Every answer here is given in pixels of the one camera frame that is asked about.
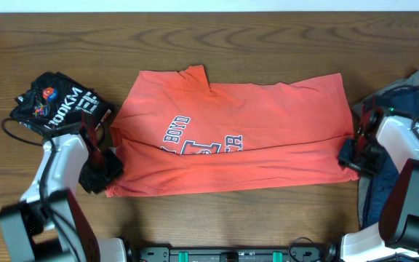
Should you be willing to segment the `orange red soccer t-shirt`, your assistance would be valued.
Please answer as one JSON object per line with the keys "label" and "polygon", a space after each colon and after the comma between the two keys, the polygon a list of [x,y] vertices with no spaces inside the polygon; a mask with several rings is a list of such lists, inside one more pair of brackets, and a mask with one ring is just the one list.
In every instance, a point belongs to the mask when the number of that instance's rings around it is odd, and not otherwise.
{"label": "orange red soccer t-shirt", "polygon": [[340,74],[211,83],[204,67],[141,71],[110,127],[123,175],[109,197],[160,197],[356,180]]}

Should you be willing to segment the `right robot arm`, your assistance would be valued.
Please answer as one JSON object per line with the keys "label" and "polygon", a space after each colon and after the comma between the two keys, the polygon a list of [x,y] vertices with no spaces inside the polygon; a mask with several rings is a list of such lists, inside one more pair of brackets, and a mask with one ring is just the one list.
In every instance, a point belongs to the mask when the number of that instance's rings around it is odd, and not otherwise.
{"label": "right robot arm", "polygon": [[345,141],[338,163],[360,175],[376,176],[387,153],[399,177],[378,223],[343,236],[341,261],[419,259],[419,124],[394,108],[362,114],[354,139]]}

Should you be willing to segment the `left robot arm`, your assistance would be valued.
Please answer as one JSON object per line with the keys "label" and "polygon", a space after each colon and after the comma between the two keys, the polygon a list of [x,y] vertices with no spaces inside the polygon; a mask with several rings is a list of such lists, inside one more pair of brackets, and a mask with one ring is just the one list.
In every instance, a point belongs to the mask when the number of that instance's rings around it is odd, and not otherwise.
{"label": "left robot arm", "polygon": [[43,132],[44,156],[32,184],[0,210],[12,261],[128,261],[124,241],[98,239],[75,197],[84,165],[106,164],[95,128],[79,122]]}

